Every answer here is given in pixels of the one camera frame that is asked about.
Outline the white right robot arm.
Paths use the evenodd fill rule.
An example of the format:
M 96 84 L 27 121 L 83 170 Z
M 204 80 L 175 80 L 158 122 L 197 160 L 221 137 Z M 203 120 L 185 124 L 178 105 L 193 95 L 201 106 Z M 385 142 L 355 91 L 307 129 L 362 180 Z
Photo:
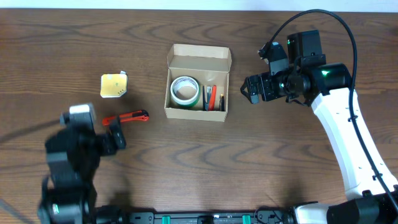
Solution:
M 309 202 L 282 214 L 284 223 L 396 223 L 397 179 L 367 129 L 352 78 L 342 63 L 327 63 L 317 30 L 291 34 L 287 46 L 258 51 L 269 71 L 247 77 L 241 93 L 253 104 L 285 98 L 311 107 L 320 120 L 343 177 L 346 202 Z

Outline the yellow sticky note pad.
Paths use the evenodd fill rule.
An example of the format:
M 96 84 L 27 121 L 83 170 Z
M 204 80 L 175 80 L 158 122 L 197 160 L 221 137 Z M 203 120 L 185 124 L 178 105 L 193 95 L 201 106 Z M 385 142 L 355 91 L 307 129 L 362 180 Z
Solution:
M 119 98 L 127 92 L 128 76 L 125 71 L 103 74 L 101 76 L 100 96 L 102 98 Z

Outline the green tape roll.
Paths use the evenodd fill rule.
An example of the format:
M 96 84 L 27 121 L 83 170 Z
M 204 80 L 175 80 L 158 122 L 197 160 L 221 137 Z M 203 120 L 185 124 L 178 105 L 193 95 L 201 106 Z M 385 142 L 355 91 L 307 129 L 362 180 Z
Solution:
M 200 89 L 196 85 L 173 85 L 171 96 L 176 104 L 184 107 L 192 107 L 197 104 L 200 98 Z

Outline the white masking tape roll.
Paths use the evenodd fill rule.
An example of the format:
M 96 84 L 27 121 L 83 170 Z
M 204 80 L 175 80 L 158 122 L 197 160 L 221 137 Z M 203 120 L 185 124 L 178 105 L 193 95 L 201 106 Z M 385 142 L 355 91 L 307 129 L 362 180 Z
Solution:
M 172 99 L 180 106 L 193 106 L 200 97 L 198 82 L 188 76 L 176 78 L 170 87 Z

